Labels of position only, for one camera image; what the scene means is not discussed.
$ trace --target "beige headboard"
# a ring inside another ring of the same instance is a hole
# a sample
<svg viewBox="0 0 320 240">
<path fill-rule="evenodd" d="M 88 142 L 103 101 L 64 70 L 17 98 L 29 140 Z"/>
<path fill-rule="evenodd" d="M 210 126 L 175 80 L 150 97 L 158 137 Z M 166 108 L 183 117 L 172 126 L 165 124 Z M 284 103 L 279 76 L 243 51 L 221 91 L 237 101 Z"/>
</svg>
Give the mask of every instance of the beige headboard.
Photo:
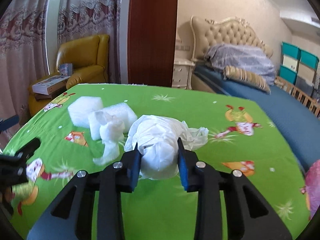
<svg viewBox="0 0 320 240">
<path fill-rule="evenodd" d="M 273 54 L 273 49 L 259 40 L 245 19 L 232 17 L 215 22 L 192 16 L 190 24 L 194 40 L 192 61 L 203 60 L 208 48 L 218 43 L 257 46 L 263 50 L 267 57 L 271 58 Z"/>
</svg>

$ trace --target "metal screw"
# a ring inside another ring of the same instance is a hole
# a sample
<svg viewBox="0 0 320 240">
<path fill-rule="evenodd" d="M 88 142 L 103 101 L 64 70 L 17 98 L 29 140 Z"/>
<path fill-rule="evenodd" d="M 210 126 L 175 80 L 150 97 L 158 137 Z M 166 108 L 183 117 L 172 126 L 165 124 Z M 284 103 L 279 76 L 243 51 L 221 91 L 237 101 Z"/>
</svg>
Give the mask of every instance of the metal screw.
<svg viewBox="0 0 320 240">
<path fill-rule="evenodd" d="M 239 171 L 239 170 L 234 170 L 234 171 L 232 172 L 232 174 L 233 174 L 233 176 L 235 176 L 235 177 L 241 177 L 241 176 L 242 176 L 242 172 Z"/>
<path fill-rule="evenodd" d="M 18 176 L 20 176 L 20 175 L 22 174 L 22 172 L 23 172 L 23 168 L 20 168 L 20 169 L 18 170 Z"/>
<path fill-rule="evenodd" d="M 78 178 L 83 178 L 87 175 L 87 173 L 85 171 L 78 171 L 77 172 L 77 177 Z"/>
<path fill-rule="evenodd" d="M 115 163 L 113 164 L 113 167 L 114 167 L 115 169 L 119 169 L 119 168 L 122 168 L 122 165 L 123 165 L 122 162 L 115 162 Z"/>
<path fill-rule="evenodd" d="M 205 167 L 205 163 L 204 162 L 196 162 L 196 166 L 198 168 L 204 168 Z"/>
</svg>

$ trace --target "black clamp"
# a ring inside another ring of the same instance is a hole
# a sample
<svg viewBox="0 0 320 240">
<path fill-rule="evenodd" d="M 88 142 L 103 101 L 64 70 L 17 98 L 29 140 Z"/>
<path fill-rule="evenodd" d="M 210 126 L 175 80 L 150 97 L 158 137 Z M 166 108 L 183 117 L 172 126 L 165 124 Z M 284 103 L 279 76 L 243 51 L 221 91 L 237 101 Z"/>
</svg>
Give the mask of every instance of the black clamp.
<svg viewBox="0 0 320 240">
<path fill-rule="evenodd" d="M 95 192 L 99 191 L 97 239 L 123 240 L 121 192 L 137 186 L 141 154 L 137 146 L 103 171 L 79 171 L 33 225 L 27 240 L 89 240 Z"/>
<path fill-rule="evenodd" d="M 262 194 L 239 170 L 230 174 L 199 161 L 178 140 L 178 166 L 187 192 L 198 192 L 195 240 L 222 239 L 220 190 L 224 193 L 228 239 L 292 240 L 292 236 Z"/>
<path fill-rule="evenodd" d="M 26 161 L 34 155 L 40 147 L 38 138 L 32 139 L 25 146 L 19 149 L 14 156 L 0 155 L 0 192 L 3 194 L 2 205 L 10 215 L 13 215 L 13 208 L 4 198 L 4 192 L 8 187 L 28 182 Z"/>
<path fill-rule="evenodd" d="M 9 129 L 10 127 L 16 125 L 17 123 L 19 123 L 19 116 L 18 115 L 10 117 L 6 120 L 0 119 L 0 134 L 2 131 Z"/>
</svg>

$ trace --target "curtain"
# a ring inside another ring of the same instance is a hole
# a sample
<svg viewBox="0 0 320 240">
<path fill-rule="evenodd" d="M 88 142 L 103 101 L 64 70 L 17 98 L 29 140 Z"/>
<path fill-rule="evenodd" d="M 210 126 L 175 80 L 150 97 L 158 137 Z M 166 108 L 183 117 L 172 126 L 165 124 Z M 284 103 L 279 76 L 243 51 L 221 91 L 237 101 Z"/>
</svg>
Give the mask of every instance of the curtain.
<svg viewBox="0 0 320 240">
<path fill-rule="evenodd" d="M 48 73 L 44 27 L 47 0 L 12 0 L 0 19 L 0 119 L 28 121 L 28 86 Z M 0 135 L 3 149 L 20 125 Z"/>
<path fill-rule="evenodd" d="M 119 68 L 120 0 L 61 0 L 58 23 L 58 46 L 94 34 L 108 34 L 108 77 L 120 83 Z"/>
</svg>

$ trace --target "drawer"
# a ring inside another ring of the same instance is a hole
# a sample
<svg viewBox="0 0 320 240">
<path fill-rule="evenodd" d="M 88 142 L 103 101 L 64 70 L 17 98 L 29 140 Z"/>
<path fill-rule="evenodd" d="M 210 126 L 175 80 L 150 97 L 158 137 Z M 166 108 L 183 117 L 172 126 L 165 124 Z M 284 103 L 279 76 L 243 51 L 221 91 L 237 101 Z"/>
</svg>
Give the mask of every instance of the drawer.
<svg viewBox="0 0 320 240">
<path fill-rule="evenodd" d="M 300 62 L 298 67 L 298 76 L 309 81 L 310 83 L 313 83 L 316 76 L 316 71 Z"/>
<path fill-rule="evenodd" d="M 284 55 L 288 55 L 298 60 L 301 57 L 301 50 L 297 46 L 290 43 L 282 42 L 282 52 Z"/>
<path fill-rule="evenodd" d="M 293 71 L 291 68 L 285 67 L 283 65 L 280 66 L 280 77 L 284 78 L 291 84 L 296 83 L 297 73 Z"/>
<path fill-rule="evenodd" d="M 189 67 L 187 66 L 174 66 L 172 86 L 187 86 Z"/>
<path fill-rule="evenodd" d="M 172 87 L 173 87 L 173 88 L 177 88 L 177 89 L 185 89 L 185 90 L 187 89 L 186 86 L 176 86 L 176 87 L 175 87 L 175 86 L 172 86 Z"/>
<path fill-rule="evenodd" d="M 317 56 L 307 52 L 305 50 L 301 50 L 301 60 L 303 64 L 314 68 L 315 70 L 318 68 L 319 59 Z"/>
<path fill-rule="evenodd" d="M 298 60 L 287 55 L 283 55 L 283 66 L 292 69 L 293 71 L 297 71 Z"/>
</svg>

